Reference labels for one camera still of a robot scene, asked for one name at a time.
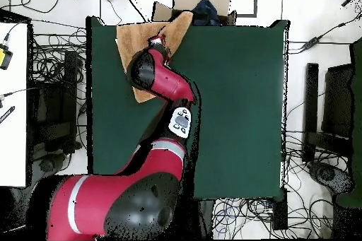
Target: table surface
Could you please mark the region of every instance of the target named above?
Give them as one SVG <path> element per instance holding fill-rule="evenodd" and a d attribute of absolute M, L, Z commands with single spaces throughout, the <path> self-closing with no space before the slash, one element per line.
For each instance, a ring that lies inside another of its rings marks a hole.
<path fill-rule="evenodd" d="M 191 26 L 173 57 L 202 94 L 195 197 L 280 195 L 285 27 Z M 93 172 L 112 174 L 161 107 L 158 99 L 136 103 L 114 26 L 93 29 L 92 92 Z"/>
<path fill-rule="evenodd" d="M 0 23 L 0 40 L 14 23 Z M 28 28 L 17 25 L 10 33 L 8 49 L 13 52 L 7 70 L 0 69 L 0 94 L 26 89 Z M 24 187 L 26 169 L 26 91 L 5 98 L 0 116 L 15 110 L 0 123 L 0 186 Z"/>

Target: cardboard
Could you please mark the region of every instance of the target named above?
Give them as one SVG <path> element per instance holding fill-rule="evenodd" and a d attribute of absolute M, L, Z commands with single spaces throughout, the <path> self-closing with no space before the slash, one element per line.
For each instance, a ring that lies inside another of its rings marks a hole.
<path fill-rule="evenodd" d="M 172 16 L 177 16 L 181 12 L 191 11 L 201 0 L 173 0 L 173 7 L 169 8 L 158 2 L 153 5 L 152 21 L 168 21 Z M 210 0 L 218 12 L 218 18 L 223 25 L 235 25 L 236 11 L 228 14 L 230 0 Z"/>

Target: black cable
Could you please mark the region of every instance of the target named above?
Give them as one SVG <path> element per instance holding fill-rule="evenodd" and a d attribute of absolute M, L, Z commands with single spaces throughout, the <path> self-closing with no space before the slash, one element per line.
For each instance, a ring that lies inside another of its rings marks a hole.
<path fill-rule="evenodd" d="M 325 203 L 328 203 L 328 204 L 330 204 L 332 207 L 333 207 L 333 204 L 332 204 L 330 201 L 326 200 L 326 199 L 317 199 L 316 201 L 312 202 L 311 205 L 310 205 L 310 207 L 309 207 L 309 218 L 310 218 L 310 224 L 312 225 L 313 232 L 318 236 L 318 238 L 323 239 L 323 237 L 321 237 L 321 236 L 317 233 L 317 231 L 315 230 L 315 226 L 314 226 L 314 223 L 313 223 L 313 217 L 312 217 L 312 215 L 311 215 L 311 213 L 312 213 L 312 207 L 314 206 L 314 204 L 318 203 L 319 201 L 323 201 L 323 202 L 325 202 Z"/>
<path fill-rule="evenodd" d="M 320 43 L 320 39 L 322 37 L 324 37 L 326 34 L 328 34 L 329 32 L 333 31 L 334 29 L 336 28 L 340 28 L 340 27 L 343 27 L 349 23 L 352 23 L 354 22 L 360 15 L 362 14 L 362 9 L 358 12 L 357 16 L 354 17 L 352 20 L 349 20 L 348 22 L 345 22 L 345 23 L 340 23 L 339 25 L 329 29 L 327 32 L 321 34 L 320 36 L 318 37 L 314 37 L 312 38 L 311 40 L 307 41 L 301 48 L 300 48 L 300 51 L 299 52 L 296 52 L 296 53 L 289 53 L 289 54 L 300 54 L 304 51 L 306 51 L 307 49 L 310 49 L 311 47 L 314 47 L 316 44 Z"/>
<path fill-rule="evenodd" d="M 21 5 L 22 5 L 23 7 L 25 7 L 25 8 L 30 9 L 30 10 L 33 10 L 33 11 L 37 11 L 37 12 L 40 12 L 40 13 L 49 13 L 50 11 L 52 11 L 52 10 L 55 8 L 55 6 L 58 4 L 59 0 L 56 0 L 55 3 L 54 3 L 54 5 L 53 5 L 53 7 L 52 7 L 50 10 L 48 10 L 48 11 L 41 11 L 41 10 L 37 10 L 37 9 L 34 9 L 34 8 L 31 8 L 31 7 L 26 6 L 26 5 L 28 5 L 30 2 L 31 2 L 31 0 L 29 0 L 29 1 L 26 2 L 26 3 L 23 3 L 23 0 L 21 0 Z"/>
<path fill-rule="evenodd" d="M 32 22 L 50 23 L 50 24 L 62 25 L 64 27 L 78 28 L 78 29 L 84 29 L 85 30 L 85 28 L 82 28 L 82 27 L 76 27 L 76 26 L 73 26 L 73 25 L 67 25 L 67 24 L 63 24 L 63 23 L 51 22 L 49 20 L 34 20 L 34 19 L 31 19 L 31 21 Z"/>
<path fill-rule="evenodd" d="M 33 90 L 33 89 L 39 89 L 39 88 L 38 87 L 33 87 L 33 88 L 20 89 L 20 90 L 17 90 L 17 91 L 13 91 L 12 93 L 4 93 L 3 96 L 8 97 L 10 95 L 13 95 L 14 93 L 19 93 L 21 91 Z"/>
<path fill-rule="evenodd" d="M 21 23 L 25 23 L 25 22 L 27 22 L 27 21 L 28 21 L 28 20 L 22 20 L 22 21 L 16 23 L 13 27 L 11 27 L 10 30 L 9 30 L 9 31 L 7 32 L 7 34 L 5 35 L 5 38 L 4 38 L 3 43 L 5 43 L 5 42 L 8 41 L 8 37 L 10 36 L 10 32 L 11 32 L 17 25 L 19 25 L 19 24 L 21 24 Z"/>
<path fill-rule="evenodd" d="M 81 143 L 82 143 L 82 146 L 87 149 L 87 146 L 84 144 L 83 142 L 83 139 L 82 139 L 82 136 L 81 136 L 81 128 L 79 126 L 79 117 L 81 116 L 81 113 L 78 114 L 77 118 L 76 118 L 76 124 L 77 124 L 77 127 L 78 127 L 78 133 L 79 133 L 79 139 L 81 140 Z"/>
<path fill-rule="evenodd" d="M 144 18 L 144 16 L 142 15 L 142 13 L 139 11 L 139 9 L 133 4 L 132 0 L 128 0 L 129 3 L 131 3 L 131 5 L 133 6 L 133 8 L 139 13 L 139 15 L 142 17 L 142 20 L 144 20 L 144 22 L 146 22 L 147 20 Z"/>
<path fill-rule="evenodd" d="M 122 19 L 120 18 L 120 16 L 118 16 L 118 13 L 116 12 L 115 7 L 113 7 L 112 2 L 111 2 L 110 0 L 107 0 L 107 1 L 108 1 L 108 3 L 111 5 L 111 7 L 112 7 L 112 9 L 113 9 L 113 12 L 115 13 L 115 15 L 119 18 L 119 22 L 118 22 L 118 24 L 117 24 L 117 25 L 119 25 L 119 23 L 122 22 Z"/>
<path fill-rule="evenodd" d="M 318 97 L 320 97 L 321 95 L 324 95 L 324 94 L 325 94 L 325 92 L 320 93 L 320 94 L 318 95 Z M 301 105 L 303 105 L 303 104 L 305 104 L 305 101 L 302 102 L 301 104 L 299 104 L 298 106 L 295 106 L 291 111 L 289 111 L 288 114 L 286 115 L 286 118 L 288 119 L 288 116 L 290 115 L 290 113 L 291 113 L 292 111 L 294 111 L 295 109 L 297 109 L 298 107 L 300 107 Z"/>
<path fill-rule="evenodd" d="M 69 165 L 71 164 L 71 157 L 72 157 L 72 155 L 73 155 L 73 154 L 71 154 L 71 155 L 69 156 L 68 165 L 66 166 L 66 168 L 63 168 L 62 170 L 66 170 L 66 169 L 69 167 Z"/>

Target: wire bundle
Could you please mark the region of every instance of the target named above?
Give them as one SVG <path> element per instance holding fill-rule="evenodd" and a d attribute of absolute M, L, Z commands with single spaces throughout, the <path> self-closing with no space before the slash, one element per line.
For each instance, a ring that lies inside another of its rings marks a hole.
<path fill-rule="evenodd" d="M 286 118 L 298 107 L 303 105 L 299 104 L 297 107 L 294 107 L 288 114 Z M 285 170 L 283 173 L 283 182 L 282 185 L 287 189 L 289 194 L 296 194 L 301 202 L 300 208 L 291 208 L 288 206 L 288 219 L 299 219 L 300 221 L 288 225 L 288 230 L 277 230 L 273 231 L 271 223 L 273 221 L 273 212 L 272 212 L 272 202 L 267 199 L 224 199 L 219 200 L 214 209 L 214 236 L 218 239 L 235 239 L 236 235 L 240 233 L 241 239 L 243 238 L 242 231 L 243 228 L 251 221 L 259 221 L 268 231 L 269 238 L 276 239 L 296 239 L 296 238 L 306 238 L 311 239 L 313 237 L 323 238 L 322 230 L 324 228 L 329 231 L 332 229 L 332 218 L 326 216 L 319 217 L 313 211 L 313 207 L 317 203 L 329 204 L 332 203 L 326 199 L 316 199 L 310 202 L 310 205 L 307 207 L 305 205 L 303 197 L 298 192 L 302 187 L 302 179 L 299 177 L 300 174 L 308 173 L 307 164 L 302 164 L 301 157 L 303 153 L 303 142 L 296 137 L 301 135 L 303 131 L 288 131 L 284 128 L 284 123 L 282 123 L 282 133 L 285 135 L 285 150 L 282 152 L 285 154 Z M 334 152 L 327 151 L 324 149 L 315 149 L 315 158 L 317 162 L 331 163 L 335 161 L 334 166 L 342 167 L 343 171 L 348 170 L 347 159 L 341 155 L 338 155 Z M 290 185 L 289 177 L 296 177 L 296 180 L 299 181 L 298 187 L 293 187 Z"/>
<path fill-rule="evenodd" d="M 39 37 L 47 37 L 48 44 L 40 45 L 37 41 Z M 72 82 L 64 80 L 64 56 L 66 51 L 76 52 L 80 62 L 77 64 L 77 84 L 86 84 L 84 63 L 86 61 L 86 41 L 82 40 L 86 34 L 81 29 L 71 35 L 34 35 L 34 57 L 33 70 L 30 72 L 31 82 L 51 83 L 56 84 L 61 89 L 66 90 L 69 86 L 76 87 Z M 78 44 L 74 43 L 73 39 L 78 40 Z"/>

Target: red robot arm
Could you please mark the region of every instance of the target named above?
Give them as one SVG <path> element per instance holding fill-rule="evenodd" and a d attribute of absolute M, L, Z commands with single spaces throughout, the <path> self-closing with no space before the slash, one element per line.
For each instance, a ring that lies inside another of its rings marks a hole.
<path fill-rule="evenodd" d="M 165 101 L 127 164 L 114 175 L 51 176 L 35 187 L 27 228 L 46 240 L 95 235 L 147 240 L 173 219 L 184 169 L 194 93 L 167 66 L 164 38 L 150 39 L 127 69 L 129 82 Z"/>

